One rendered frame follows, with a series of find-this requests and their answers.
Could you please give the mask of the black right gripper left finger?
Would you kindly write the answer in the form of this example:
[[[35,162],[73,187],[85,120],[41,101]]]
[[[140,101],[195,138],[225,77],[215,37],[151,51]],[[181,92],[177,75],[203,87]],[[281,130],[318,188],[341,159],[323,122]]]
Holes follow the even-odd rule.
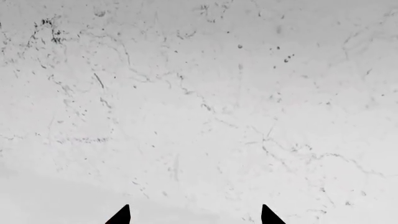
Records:
[[[105,224],[130,224],[131,213],[129,205],[123,206],[116,214],[114,214]]]

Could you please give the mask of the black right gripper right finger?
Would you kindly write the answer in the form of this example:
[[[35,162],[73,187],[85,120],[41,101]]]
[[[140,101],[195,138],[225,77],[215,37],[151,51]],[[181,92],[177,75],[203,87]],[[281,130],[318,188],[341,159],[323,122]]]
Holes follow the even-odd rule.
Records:
[[[262,224],[286,224],[265,204],[262,205],[261,222]]]

